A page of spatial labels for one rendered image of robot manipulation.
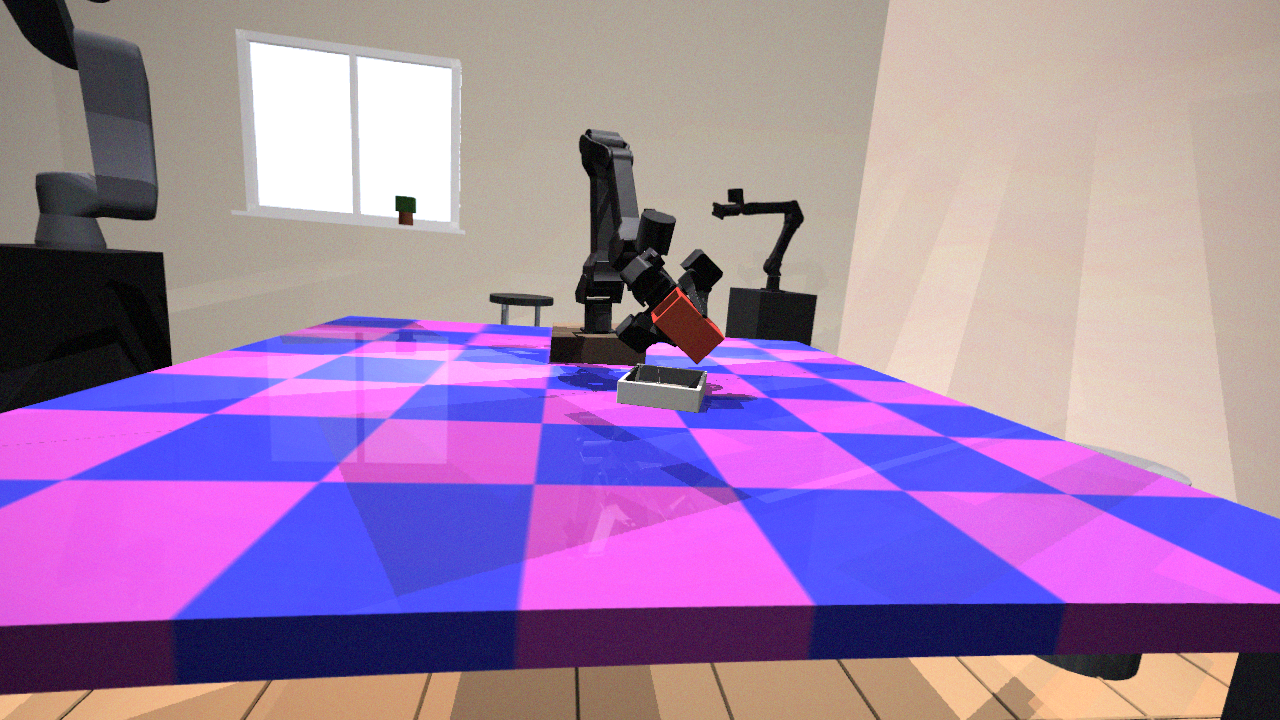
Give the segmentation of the red square cup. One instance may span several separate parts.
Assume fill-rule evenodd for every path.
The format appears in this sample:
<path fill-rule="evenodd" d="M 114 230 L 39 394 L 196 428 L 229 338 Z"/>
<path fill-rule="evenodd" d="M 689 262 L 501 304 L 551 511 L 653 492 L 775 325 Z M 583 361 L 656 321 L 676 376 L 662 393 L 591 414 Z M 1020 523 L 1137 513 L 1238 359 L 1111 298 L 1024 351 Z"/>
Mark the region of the red square cup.
<path fill-rule="evenodd" d="M 719 328 L 701 316 L 678 287 L 652 311 L 652 319 L 696 364 L 724 340 Z"/>

